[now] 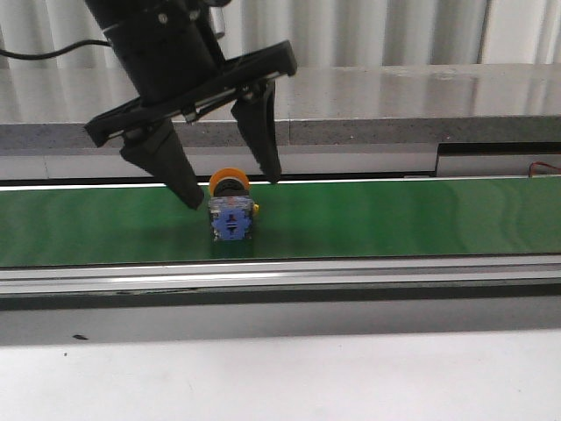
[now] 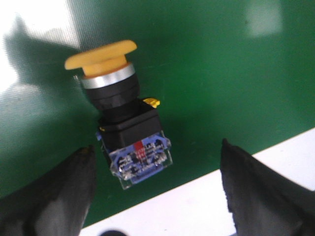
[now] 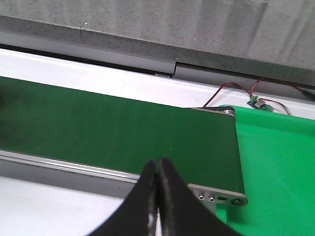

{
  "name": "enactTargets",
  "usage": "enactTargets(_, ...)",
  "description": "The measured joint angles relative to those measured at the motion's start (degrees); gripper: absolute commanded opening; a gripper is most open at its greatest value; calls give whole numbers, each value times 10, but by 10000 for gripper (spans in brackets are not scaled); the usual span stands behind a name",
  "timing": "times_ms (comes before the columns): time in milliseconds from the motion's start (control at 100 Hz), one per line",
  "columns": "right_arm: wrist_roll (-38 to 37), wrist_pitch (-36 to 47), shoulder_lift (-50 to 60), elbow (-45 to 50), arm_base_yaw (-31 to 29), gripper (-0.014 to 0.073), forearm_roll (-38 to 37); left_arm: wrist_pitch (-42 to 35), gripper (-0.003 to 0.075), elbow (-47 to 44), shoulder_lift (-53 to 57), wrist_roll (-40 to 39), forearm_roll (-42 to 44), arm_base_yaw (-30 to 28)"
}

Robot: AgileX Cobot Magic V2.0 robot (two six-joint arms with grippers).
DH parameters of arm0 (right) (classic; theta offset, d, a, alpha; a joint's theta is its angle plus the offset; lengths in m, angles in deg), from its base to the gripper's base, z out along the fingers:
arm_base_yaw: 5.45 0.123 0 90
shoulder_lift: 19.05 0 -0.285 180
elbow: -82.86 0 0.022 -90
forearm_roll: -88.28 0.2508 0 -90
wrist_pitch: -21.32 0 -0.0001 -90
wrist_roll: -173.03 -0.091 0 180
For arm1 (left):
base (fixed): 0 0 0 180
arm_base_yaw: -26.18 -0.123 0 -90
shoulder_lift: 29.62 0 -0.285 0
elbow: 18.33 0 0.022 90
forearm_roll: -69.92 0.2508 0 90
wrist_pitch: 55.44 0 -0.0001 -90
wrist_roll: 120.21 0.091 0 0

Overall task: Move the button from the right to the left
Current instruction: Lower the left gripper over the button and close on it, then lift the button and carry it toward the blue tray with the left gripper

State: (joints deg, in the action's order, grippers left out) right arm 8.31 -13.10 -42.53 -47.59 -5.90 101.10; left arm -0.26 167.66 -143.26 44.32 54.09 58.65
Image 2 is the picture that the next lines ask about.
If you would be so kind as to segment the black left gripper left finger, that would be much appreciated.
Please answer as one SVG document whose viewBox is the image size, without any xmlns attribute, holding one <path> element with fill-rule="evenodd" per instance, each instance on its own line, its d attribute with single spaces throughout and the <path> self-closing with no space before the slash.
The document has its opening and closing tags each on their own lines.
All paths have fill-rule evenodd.
<svg viewBox="0 0 315 236">
<path fill-rule="evenodd" d="M 93 146 L 0 200 L 2 236 L 77 236 L 96 190 Z"/>
</svg>

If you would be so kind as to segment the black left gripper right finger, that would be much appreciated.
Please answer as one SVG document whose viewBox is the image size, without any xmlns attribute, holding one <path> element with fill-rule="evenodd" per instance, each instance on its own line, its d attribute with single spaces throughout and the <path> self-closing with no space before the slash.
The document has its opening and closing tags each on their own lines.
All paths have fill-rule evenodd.
<svg viewBox="0 0 315 236">
<path fill-rule="evenodd" d="M 238 236 L 313 236 L 315 193 L 223 139 L 220 172 Z"/>
</svg>

